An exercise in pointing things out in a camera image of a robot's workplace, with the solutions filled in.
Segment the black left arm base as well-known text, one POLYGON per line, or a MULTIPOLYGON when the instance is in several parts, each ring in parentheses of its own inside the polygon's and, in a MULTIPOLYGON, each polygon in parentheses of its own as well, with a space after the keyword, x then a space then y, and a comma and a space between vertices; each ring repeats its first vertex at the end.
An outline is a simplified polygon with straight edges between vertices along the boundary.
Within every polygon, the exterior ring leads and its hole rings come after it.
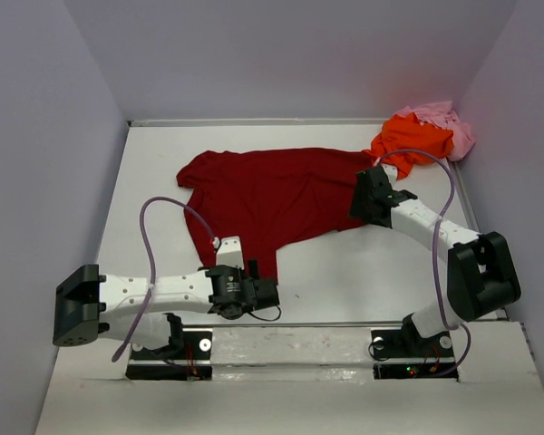
POLYGON ((169 324, 167 342, 153 350, 131 348, 126 378, 132 381, 210 381, 213 330, 186 327, 175 314, 163 317, 169 324))

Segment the dark red t shirt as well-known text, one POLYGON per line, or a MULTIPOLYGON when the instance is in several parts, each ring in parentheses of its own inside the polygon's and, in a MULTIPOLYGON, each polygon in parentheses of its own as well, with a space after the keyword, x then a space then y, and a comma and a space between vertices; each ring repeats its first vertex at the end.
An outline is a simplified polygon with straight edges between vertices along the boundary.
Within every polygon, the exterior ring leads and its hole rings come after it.
POLYGON ((245 260, 277 278, 278 249, 360 227, 348 216, 356 173, 372 166, 365 152, 323 148, 205 151, 176 176, 189 206, 216 236, 239 237, 245 260))

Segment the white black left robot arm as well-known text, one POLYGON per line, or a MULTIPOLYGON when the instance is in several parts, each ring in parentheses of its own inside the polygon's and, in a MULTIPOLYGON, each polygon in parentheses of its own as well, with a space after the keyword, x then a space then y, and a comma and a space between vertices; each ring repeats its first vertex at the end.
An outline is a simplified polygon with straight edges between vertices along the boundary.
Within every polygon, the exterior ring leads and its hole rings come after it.
POLYGON ((182 312, 237 320, 279 306, 276 281, 240 267, 203 267, 149 282, 104 275, 98 265, 87 264, 56 287, 52 343, 74 347, 102 338, 118 341, 122 349, 136 344, 171 358, 183 345, 182 312))

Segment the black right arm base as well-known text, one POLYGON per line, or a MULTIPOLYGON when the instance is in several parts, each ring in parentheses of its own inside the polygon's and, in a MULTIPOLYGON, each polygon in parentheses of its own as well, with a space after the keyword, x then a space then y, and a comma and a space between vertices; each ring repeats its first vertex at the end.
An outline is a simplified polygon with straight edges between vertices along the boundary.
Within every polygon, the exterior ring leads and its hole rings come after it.
POLYGON ((373 375, 377 381, 459 379, 448 332, 407 343, 400 328, 377 328, 371 331, 367 351, 374 361, 373 375))

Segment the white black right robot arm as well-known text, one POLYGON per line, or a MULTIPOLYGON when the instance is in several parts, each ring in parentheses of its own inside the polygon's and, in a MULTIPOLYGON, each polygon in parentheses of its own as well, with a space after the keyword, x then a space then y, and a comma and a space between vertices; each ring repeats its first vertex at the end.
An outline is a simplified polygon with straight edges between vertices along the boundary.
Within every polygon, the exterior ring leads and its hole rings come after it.
POLYGON ((434 278, 435 300, 403 319, 399 344, 410 355, 432 338, 520 300, 521 288, 507 240, 478 233, 432 211, 416 195, 396 190, 381 166, 356 174, 351 218, 402 233, 432 252, 433 272, 446 265, 446 281, 434 278))

